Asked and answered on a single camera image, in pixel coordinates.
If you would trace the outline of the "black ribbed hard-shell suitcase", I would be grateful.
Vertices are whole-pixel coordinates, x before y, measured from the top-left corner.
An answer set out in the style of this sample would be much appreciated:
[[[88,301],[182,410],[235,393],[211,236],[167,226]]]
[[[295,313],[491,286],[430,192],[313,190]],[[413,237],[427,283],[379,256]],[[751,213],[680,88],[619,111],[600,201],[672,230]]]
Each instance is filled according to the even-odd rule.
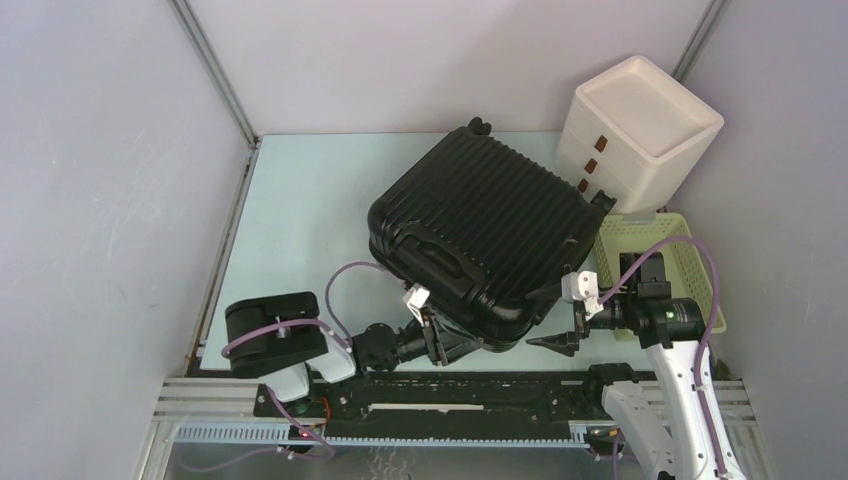
[[[504,352],[548,315],[615,203],[601,191],[586,197],[474,118],[372,203],[369,249],[426,288],[454,330]]]

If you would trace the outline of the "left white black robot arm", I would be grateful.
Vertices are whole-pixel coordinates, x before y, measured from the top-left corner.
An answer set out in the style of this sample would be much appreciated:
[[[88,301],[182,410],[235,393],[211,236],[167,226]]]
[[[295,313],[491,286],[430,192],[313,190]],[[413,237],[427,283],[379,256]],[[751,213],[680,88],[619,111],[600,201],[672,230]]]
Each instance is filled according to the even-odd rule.
[[[418,358],[447,366],[481,348],[478,340],[441,324],[428,298],[427,289],[413,286],[403,297],[413,315],[406,327],[375,323],[350,340],[319,319],[312,292],[242,300],[226,309],[221,356],[234,377],[259,380],[290,415],[304,416],[316,403],[313,373],[339,383]]]

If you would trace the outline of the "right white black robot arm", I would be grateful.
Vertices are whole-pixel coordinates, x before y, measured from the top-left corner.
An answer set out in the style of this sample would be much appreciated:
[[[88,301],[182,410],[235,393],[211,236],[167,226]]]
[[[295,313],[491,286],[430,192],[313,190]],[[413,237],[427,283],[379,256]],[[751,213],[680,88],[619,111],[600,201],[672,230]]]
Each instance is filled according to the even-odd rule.
[[[742,479],[722,420],[708,360],[702,310],[676,297],[663,256],[620,255],[622,285],[599,288],[595,272],[569,273],[550,292],[573,306],[572,330],[532,340],[573,356],[593,330],[630,330],[658,381],[663,418],[649,407],[645,390],[625,363],[593,365],[581,402],[596,418],[610,417],[617,441],[625,440],[648,479]]]

